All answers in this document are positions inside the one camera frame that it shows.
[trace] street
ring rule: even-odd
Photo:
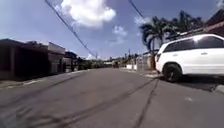
[[[224,95],[120,69],[0,90],[0,128],[223,128]]]

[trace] blue sky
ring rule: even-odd
[[[147,51],[139,35],[142,20],[128,0],[49,0],[83,41],[101,58]],[[220,0],[133,0],[141,12],[171,19],[180,10],[204,20]],[[44,0],[1,0],[0,38],[53,42],[81,57],[91,57]]]

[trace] house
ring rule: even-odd
[[[35,43],[0,40],[0,79],[30,79],[63,71],[64,49],[52,43],[36,46]]]
[[[65,72],[74,71],[75,68],[78,67],[77,55],[73,52],[65,52],[65,56],[63,57],[63,69]]]
[[[224,37],[224,9],[218,10],[206,23],[203,31]]]

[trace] car wheel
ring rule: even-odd
[[[164,67],[163,76],[166,81],[176,82],[182,76],[182,71],[177,64],[168,64]]]

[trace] white car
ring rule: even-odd
[[[182,75],[224,75],[224,38],[201,34],[165,43],[156,69],[170,82]]]

